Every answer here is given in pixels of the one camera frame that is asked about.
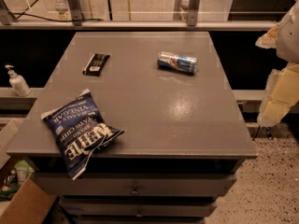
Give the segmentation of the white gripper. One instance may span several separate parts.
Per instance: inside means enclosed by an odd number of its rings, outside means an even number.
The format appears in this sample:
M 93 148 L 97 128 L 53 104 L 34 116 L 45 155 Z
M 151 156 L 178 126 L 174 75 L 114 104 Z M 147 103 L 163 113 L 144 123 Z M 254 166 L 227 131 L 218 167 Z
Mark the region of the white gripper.
M 262 127 L 273 127 L 299 101 L 299 1 L 255 45 L 262 49 L 277 48 L 277 56 L 291 62 L 281 71 L 273 69 L 267 79 L 257 122 Z

